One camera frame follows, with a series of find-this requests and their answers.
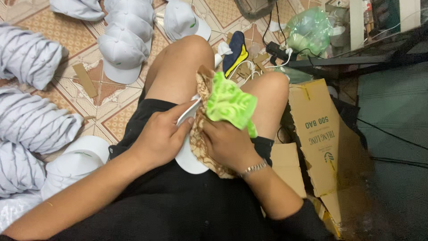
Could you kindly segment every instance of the black shorts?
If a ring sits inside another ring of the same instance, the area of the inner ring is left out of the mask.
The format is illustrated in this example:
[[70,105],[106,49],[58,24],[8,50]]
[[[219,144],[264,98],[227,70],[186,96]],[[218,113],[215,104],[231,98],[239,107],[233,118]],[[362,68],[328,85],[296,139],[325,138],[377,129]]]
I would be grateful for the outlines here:
[[[138,101],[137,109],[126,124],[123,139],[119,141],[117,145],[111,145],[109,147],[110,159],[117,157],[118,155],[126,151],[129,147],[131,147],[131,145],[136,141],[153,113],[157,111],[167,111],[177,105],[168,101],[158,99],[144,99],[144,93],[145,90],[143,89],[143,94],[141,95]],[[272,160],[270,159],[270,151],[272,150],[272,145],[274,141],[264,137],[256,137],[252,138],[251,142],[254,143],[254,149],[259,154],[259,156],[264,158],[266,162],[270,166],[272,166]],[[172,165],[177,166],[177,162],[175,160],[172,160],[172,162],[166,164],[165,166]],[[132,184],[128,186],[128,188],[119,196],[118,199],[137,194],[136,192],[138,190],[138,186],[148,181],[153,176],[160,175],[161,171],[163,170],[163,167],[164,166],[156,168],[144,174],[140,178],[136,179]]]

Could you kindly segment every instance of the green cloth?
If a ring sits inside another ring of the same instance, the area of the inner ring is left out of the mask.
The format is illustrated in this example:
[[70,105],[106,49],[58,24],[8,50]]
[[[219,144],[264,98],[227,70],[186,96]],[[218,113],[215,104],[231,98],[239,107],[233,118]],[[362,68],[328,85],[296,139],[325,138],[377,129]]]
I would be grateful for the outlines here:
[[223,72],[217,72],[214,75],[206,111],[210,120],[226,120],[240,130],[246,127],[250,137],[255,138],[257,130],[251,121],[251,116],[256,105],[257,97],[242,92],[235,82],[226,79]]

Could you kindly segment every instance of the hand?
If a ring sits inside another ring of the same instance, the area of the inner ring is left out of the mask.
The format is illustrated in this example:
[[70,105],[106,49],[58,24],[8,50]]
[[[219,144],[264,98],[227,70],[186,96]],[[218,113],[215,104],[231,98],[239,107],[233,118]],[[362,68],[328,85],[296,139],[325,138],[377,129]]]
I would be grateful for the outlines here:
[[248,167],[262,162],[262,158],[254,150],[247,129],[239,130],[228,122],[206,119],[202,136],[207,144],[208,154],[216,162],[235,172],[242,173]]
[[178,118],[195,102],[190,101],[165,112],[153,113],[140,136],[129,148],[129,154],[143,162],[143,167],[147,168],[148,165],[149,170],[174,159],[194,122],[193,117],[189,117],[178,127]]

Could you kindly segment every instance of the thigh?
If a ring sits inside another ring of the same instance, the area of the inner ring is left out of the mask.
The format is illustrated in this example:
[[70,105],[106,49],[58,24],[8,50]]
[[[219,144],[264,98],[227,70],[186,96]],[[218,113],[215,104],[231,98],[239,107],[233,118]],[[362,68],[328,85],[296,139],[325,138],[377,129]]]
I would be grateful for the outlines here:
[[187,36],[169,45],[147,73],[145,99],[189,101],[196,94],[195,76],[201,65],[214,69],[214,52],[202,37]]
[[288,102],[288,77],[279,72],[267,72],[247,81],[241,90],[257,97],[257,107],[251,119],[259,136],[275,139]]

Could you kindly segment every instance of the brown patterned cloth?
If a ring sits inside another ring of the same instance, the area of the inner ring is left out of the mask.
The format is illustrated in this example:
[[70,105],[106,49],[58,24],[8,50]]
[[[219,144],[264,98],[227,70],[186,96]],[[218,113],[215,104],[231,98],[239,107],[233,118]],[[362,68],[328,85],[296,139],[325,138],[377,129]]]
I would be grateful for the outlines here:
[[195,122],[190,131],[190,148],[198,161],[204,163],[209,169],[217,173],[220,178],[235,178],[236,173],[233,170],[217,163],[208,155],[207,145],[204,138],[201,136],[214,74],[215,72],[213,70],[205,66],[200,66],[196,73],[196,82],[198,83],[197,92],[201,96],[202,104],[196,111]]

